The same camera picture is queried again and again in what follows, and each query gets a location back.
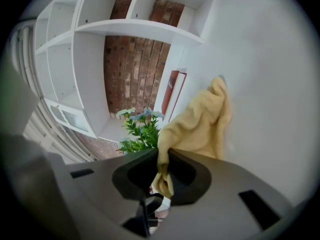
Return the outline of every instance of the red brick wall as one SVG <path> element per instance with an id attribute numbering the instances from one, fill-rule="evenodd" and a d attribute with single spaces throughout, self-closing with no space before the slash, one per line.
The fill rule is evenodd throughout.
<path id="1" fill-rule="evenodd" d="M 116 0 L 110 19 L 124 19 L 131 0 Z M 178 25 L 184 5 L 156 0 L 150 20 Z M 107 36 L 104 48 L 104 82 L 109 111 L 154 108 L 170 44 L 133 37 Z"/>

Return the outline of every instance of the white shelving unit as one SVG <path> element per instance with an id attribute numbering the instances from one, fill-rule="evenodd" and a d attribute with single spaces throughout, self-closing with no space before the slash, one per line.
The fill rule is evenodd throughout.
<path id="1" fill-rule="evenodd" d="M 177 27 L 148 20 L 155 0 L 132 0 L 122 19 L 110 19 L 116 0 L 53 0 L 43 10 L 35 28 L 35 60 L 46 102 L 57 122 L 92 137 L 120 140 L 122 131 L 113 137 L 118 124 L 116 118 L 110 120 L 105 93 L 106 36 L 171 44 L 158 92 L 163 96 L 167 76 L 177 68 L 185 48 L 205 43 L 216 3 L 171 1 L 185 5 Z"/>

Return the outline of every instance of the brick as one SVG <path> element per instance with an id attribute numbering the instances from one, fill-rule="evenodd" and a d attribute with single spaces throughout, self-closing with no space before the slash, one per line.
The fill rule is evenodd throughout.
<path id="1" fill-rule="evenodd" d="M 149 64 L 150 64 L 150 59 L 147 59 L 147 58 L 142 59 L 140 75 L 147 75 Z"/>
<path id="2" fill-rule="evenodd" d="M 129 5 L 123 5 L 118 14 L 118 19 L 125 19 L 129 10 Z"/>
<path id="3" fill-rule="evenodd" d="M 153 52 L 151 55 L 151 60 L 150 60 L 150 65 L 149 65 L 149 69 L 153 69 L 153 68 L 157 68 L 157 64 L 158 64 L 158 59 L 159 59 L 159 53 L 158 52 Z"/>
<path id="4" fill-rule="evenodd" d="M 132 54 L 127 54 L 125 58 L 125 71 L 132 72 L 134 65 L 134 56 Z"/>
<path id="5" fill-rule="evenodd" d="M 134 61 L 135 62 L 140 62 L 142 57 L 142 51 L 141 50 L 136 50 L 134 54 Z"/>
<path id="6" fill-rule="evenodd" d="M 134 54 L 135 53 L 136 44 L 134 42 L 130 42 L 128 46 L 128 53 Z"/>
<path id="7" fill-rule="evenodd" d="M 131 108 L 132 108 L 132 103 L 131 103 L 131 99 L 130 99 L 130 96 L 129 96 L 129 98 L 126 98 L 124 100 L 124 109 L 128 110 L 128 109 L 131 109 Z"/>
<path id="8" fill-rule="evenodd" d="M 144 110 L 149 106 L 150 99 L 148 97 L 143 98 L 142 109 Z"/>
<path id="9" fill-rule="evenodd" d="M 120 79 L 120 78 L 117 79 L 116 91 L 117 91 L 117 97 L 119 101 L 121 101 L 124 98 L 124 84 L 125 84 L 125 81 L 123 79 Z"/>
<path id="10" fill-rule="evenodd" d="M 124 0 L 123 5 L 129 6 L 132 0 Z"/>
<path id="11" fill-rule="evenodd" d="M 150 69 L 148 70 L 148 74 L 146 75 L 146 81 L 145 81 L 146 85 L 148 86 L 153 85 L 155 74 L 156 74 L 155 70 L 150 70 Z"/>
<path id="12" fill-rule="evenodd" d="M 151 94 L 157 96 L 159 85 L 160 85 L 160 81 L 161 81 L 160 79 L 156 79 L 156 78 L 154 79 Z"/>
<path id="13" fill-rule="evenodd" d="M 161 55 L 160 55 L 160 58 L 159 58 L 159 60 L 160 60 L 161 62 L 163 62 L 163 63 L 166 62 L 167 57 L 168 57 L 169 50 L 170 50 L 170 44 L 168 44 L 168 43 L 163 43 Z"/>
<path id="14" fill-rule="evenodd" d="M 118 61 L 118 75 L 119 78 L 124 77 L 125 69 L 126 69 L 126 55 L 127 53 L 124 50 L 120 50 L 119 52 L 119 61 Z"/>
<path id="15" fill-rule="evenodd" d="M 124 80 L 124 97 L 126 99 L 130 98 L 130 87 L 131 87 L 131 73 L 125 73 Z"/>
<path id="16" fill-rule="evenodd" d="M 116 71 L 119 66 L 119 53 L 115 52 L 114 54 L 110 55 L 110 66 L 112 70 Z"/>
<path id="17" fill-rule="evenodd" d="M 161 79 L 162 74 L 164 72 L 164 68 L 165 68 L 165 63 L 159 61 L 156 68 L 155 78 Z"/>
<path id="18" fill-rule="evenodd" d="M 165 8 L 157 6 L 152 13 L 151 21 L 161 22 L 161 19 L 162 19 L 164 13 L 165 13 Z"/>
<path id="19" fill-rule="evenodd" d="M 131 95 L 131 106 L 132 106 L 132 108 L 135 108 L 137 106 L 137 96 L 136 95 Z"/>
<path id="20" fill-rule="evenodd" d="M 138 82 L 139 80 L 139 70 L 140 70 L 140 61 L 141 61 L 141 54 L 139 56 L 139 59 L 136 59 L 136 57 L 134 57 L 134 64 L 133 64 L 133 78 L 132 81 L 133 82 Z"/>
<path id="21" fill-rule="evenodd" d="M 175 9 L 176 5 L 177 5 L 176 2 L 168 1 L 168 3 L 166 4 L 166 7 L 169 9 Z"/>
<path id="22" fill-rule="evenodd" d="M 153 45 L 154 45 L 154 41 L 153 40 L 147 39 L 145 41 L 145 48 L 144 48 L 144 53 L 143 53 L 144 57 L 150 58 Z"/>
<path id="23" fill-rule="evenodd" d="M 162 48 L 162 44 L 163 44 L 163 42 L 154 41 L 153 51 L 154 51 L 154 52 L 160 52 L 160 51 L 161 51 L 161 48 Z"/>
<path id="24" fill-rule="evenodd" d="M 138 92 L 138 83 L 136 82 L 132 82 L 131 83 L 131 96 L 132 95 L 137 95 L 137 92 Z"/>
<path id="25" fill-rule="evenodd" d="M 138 101 L 142 101 L 144 99 L 145 84 L 146 84 L 146 77 L 144 75 L 141 75 L 139 78 L 138 93 L 136 96 Z"/>
<path id="26" fill-rule="evenodd" d="M 146 85 L 144 89 L 144 97 L 150 98 L 151 97 L 151 91 L 152 91 L 152 85 Z"/>
<path id="27" fill-rule="evenodd" d="M 116 71 L 112 72 L 112 77 L 111 78 L 112 78 L 112 80 L 113 79 L 117 79 L 117 72 Z"/>
<path id="28" fill-rule="evenodd" d="M 182 11 L 184 10 L 185 6 L 181 3 L 177 3 L 175 6 L 175 11 L 179 14 L 182 14 Z"/>
<path id="29" fill-rule="evenodd" d="M 155 104 L 150 102 L 150 103 L 149 103 L 149 108 L 150 108 L 151 110 L 154 110 Z"/>
<path id="30" fill-rule="evenodd" d="M 110 20 L 119 19 L 119 13 L 121 12 L 121 7 L 124 3 L 124 0 L 116 0 L 112 8 Z"/>
<path id="31" fill-rule="evenodd" d="M 170 19 L 174 13 L 175 9 L 172 6 L 168 6 L 165 8 L 164 14 L 161 19 L 161 23 L 169 24 Z"/>
<path id="32" fill-rule="evenodd" d="M 123 100 L 119 100 L 119 111 L 120 110 L 124 110 L 125 109 L 125 103 L 123 102 Z"/>
<path id="33" fill-rule="evenodd" d="M 141 114 L 143 111 L 144 111 L 144 109 L 143 109 L 143 102 L 142 102 L 142 100 L 138 100 L 138 97 L 137 97 L 137 101 L 136 101 L 136 113 L 137 113 L 137 114 Z"/>
<path id="34" fill-rule="evenodd" d="M 138 37 L 136 40 L 136 49 L 137 50 L 143 50 L 145 48 L 145 38 Z"/>
<path id="35" fill-rule="evenodd" d="M 107 36 L 106 38 L 106 47 L 107 48 L 112 48 L 114 42 L 116 41 L 116 37 L 115 36 Z"/>
<path id="36" fill-rule="evenodd" d="M 165 7 L 167 5 L 168 0 L 159 0 L 157 7 Z"/>
<path id="37" fill-rule="evenodd" d="M 129 40 L 130 40 L 130 36 L 126 36 L 126 35 L 122 36 L 121 45 L 122 46 L 128 46 Z"/>
<path id="38" fill-rule="evenodd" d="M 155 103 L 156 103 L 156 98 L 157 98 L 157 94 L 152 93 L 152 94 L 151 94 L 150 103 L 151 103 L 151 104 L 155 104 Z"/>
<path id="39" fill-rule="evenodd" d="M 170 21 L 170 25 L 171 26 L 174 26 L 174 27 L 177 27 L 178 26 L 178 23 L 179 23 L 179 20 L 180 20 L 180 16 L 181 14 L 175 12 L 173 15 L 172 15 L 172 19 Z"/>

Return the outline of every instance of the white wall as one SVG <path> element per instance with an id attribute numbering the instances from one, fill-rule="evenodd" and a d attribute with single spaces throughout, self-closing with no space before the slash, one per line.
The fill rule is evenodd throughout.
<path id="1" fill-rule="evenodd" d="M 28 7 L 21 14 L 19 21 L 36 19 L 52 0 L 32 0 Z"/>
<path id="2" fill-rule="evenodd" d="M 233 111 L 225 158 L 298 204 L 319 176 L 317 37 L 291 0 L 219 0 L 210 41 L 183 54 L 188 99 L 176 106 L 224 75 Z"/>

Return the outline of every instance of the cubby compartment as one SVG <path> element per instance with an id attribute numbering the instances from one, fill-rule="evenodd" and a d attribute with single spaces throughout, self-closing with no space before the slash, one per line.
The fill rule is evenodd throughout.
<path id="1" fill-rule="evenodd" d="M 126 19 L 148 20 L 156 0 L 132 0 Z"/>
<path id="2" fill-rule="evenodd" d="M 81 108 L 72 68 L 71 44 L 65 43 L 47 49 L 48 66 L 57 100 Z"/>
<path id="3" fill-rule="evenodd" d="M 109 20 L 115 2 L 116 0 L 83 0 L 80 5 L 76 26 L 81 27 Z"/>
<path id="4" fill-rule="evenodd" d="M 56 2 L 53 4 L 47 30 L 47 41 L 71 30 L 75 5 Z"/>
<path id="5" fill-rule="evenodd" d="M 44 46 L 47 42 L 47 28 L 48 28 L 48 18 L 42 18 L 37 20 L 35 26 L 35 48 L 39 49 Z"/>
<path id="6" fill-rule="evenodd" d="M 58 98 L 56 96 L 48 68 L 47 52 L 36 55 L 35 63 L 39 69 L 38 78 L 41 84 L 43 95 L 50 100 L 57 101 Z"/>

